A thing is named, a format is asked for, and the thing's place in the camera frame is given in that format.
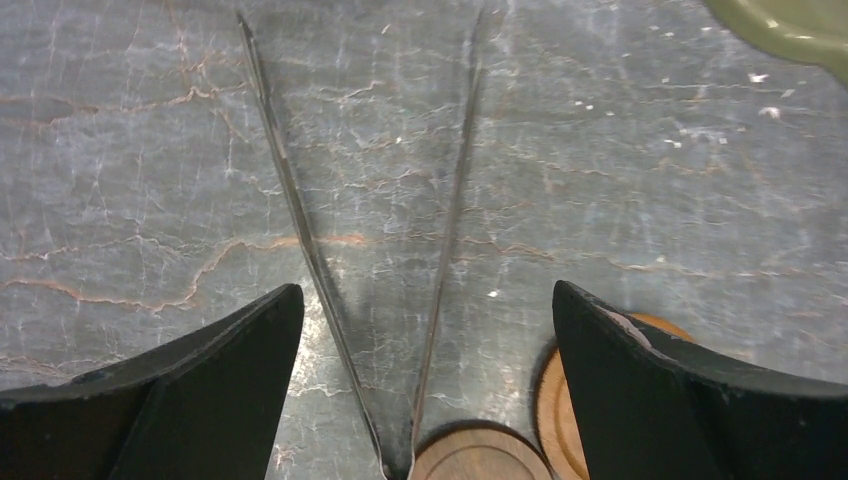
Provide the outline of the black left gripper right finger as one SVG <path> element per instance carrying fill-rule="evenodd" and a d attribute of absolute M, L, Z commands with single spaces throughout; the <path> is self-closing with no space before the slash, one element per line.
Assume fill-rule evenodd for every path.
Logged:
<path fill-rule="evenodd" d="M 847 388 L 746 363 L 558 281 L 553 326 L 594 479 L 843 479 Z"/>

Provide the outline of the metal tongs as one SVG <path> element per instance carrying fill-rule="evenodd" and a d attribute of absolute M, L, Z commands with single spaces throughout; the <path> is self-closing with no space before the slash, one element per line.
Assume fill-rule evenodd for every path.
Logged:
<path fill-rule="evenodd" d="M 384 479 L 410 479 L 413 477 L 417 463 L 416 447 L 421 433 L 421 424 L 425 410 L 429 381 L 429 371 L 432 364 L 439 320 L 441 318 L 442 295 L 447 284 L 451 260 L 455 251 L 455 238 L 461 214 L 463 188 L 469 172 L 473 143 L 474 119 L 482 79 L 479 43 L 482 37 L 486 7 L 484 5 L 480 6 L 469 37 L 467 99 L 463 114 L 461 145 L 456 162 L 451 202 L 447 213 L 439 265 L 435 275 L 435 285 L 429 306 L 427 334 L 419 365 L 418 382 L 415 390 L 413 409 L 410 416 L 409 465 L 403 470 L 391 466 L 385 459 L 374 416 L 366 405 L 363 394 L 363 385 L 356 371 L 350 349 L 342 333 L 341 308 L 337 305 L 337 302 L 331 294 L 331 284 L 328 274 L 326 273 L 324 257 L 321 255 L 320 248 L 314 240 L 310 222 L 302 204 L 302 196 L 290 164 L 289 155 L 286 151 L 284 134 L 276 120 L 270 96 L 270 86 L 262 65 L 256 37 L 241 11 L 235 10 L 234 16 L 238 25 L 241 43 L 245 52 L 245 59 L 254 87 L 255 98 L 259 106 L 260 117 L 269 143 L 275 169 L 283 187 L 285 200 L 290 212 L 294 230 L 309 273 L 312 277 L 313 284 L 316 288 L 317 296 L 323 307 L 337 353 L 350 380 L 352 392 L 357 402 L 361 419 L 369 434 L 373 451 L 380 466 L 381 477 Z"/>

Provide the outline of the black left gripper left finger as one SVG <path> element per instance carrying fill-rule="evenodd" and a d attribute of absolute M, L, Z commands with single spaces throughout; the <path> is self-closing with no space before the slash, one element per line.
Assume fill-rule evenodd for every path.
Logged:
<path fill-rule="evenodd" d="M 285 284 L 143 354 L 1 394 L 5 479 L 261 479 L 304 320 Z"/>

